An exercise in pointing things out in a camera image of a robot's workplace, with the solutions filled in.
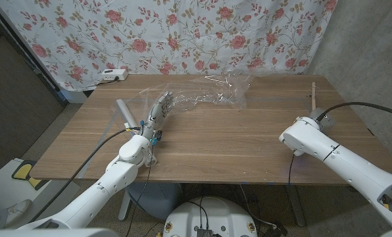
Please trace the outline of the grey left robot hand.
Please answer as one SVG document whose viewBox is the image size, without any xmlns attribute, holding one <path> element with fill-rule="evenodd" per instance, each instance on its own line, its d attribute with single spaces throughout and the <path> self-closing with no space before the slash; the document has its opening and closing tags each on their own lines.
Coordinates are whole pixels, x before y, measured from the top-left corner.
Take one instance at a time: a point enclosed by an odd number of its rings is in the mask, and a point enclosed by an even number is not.
<svg viewBox="0 0 392 237">
<path fill-rule="evenodd" d="M 150 140 L 161 128 L 164 119 L 172 109 L 172 98 L 172 92 L 167 91 L 155 101 L 146 121 L 141 126 L 141 136 Z"/>
</svg>

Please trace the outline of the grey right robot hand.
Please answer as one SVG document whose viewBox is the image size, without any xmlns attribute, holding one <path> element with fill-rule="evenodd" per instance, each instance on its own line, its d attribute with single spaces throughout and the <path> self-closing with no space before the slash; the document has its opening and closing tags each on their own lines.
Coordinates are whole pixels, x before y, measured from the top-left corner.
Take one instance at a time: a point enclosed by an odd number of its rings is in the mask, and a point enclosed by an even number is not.
<svg viewBox="0 0 392 237">
<path fill-rule="evenodd" d="M 312 112 L 309 114 L 309 117 L 313 120 L 316 121 L 316 123 L 319 126 L 319 130 L 321 132 L 327 132 L 330 130 L 332 127 L 336 125 L 336 120 L 331 117 L 330 115 L 324 115 L 324 118 L 319 121 L 318 117 L 324 112 L 325 110 L 323 108 L 315 108 L 315 110 L 312 110 Z"/>
</svg>

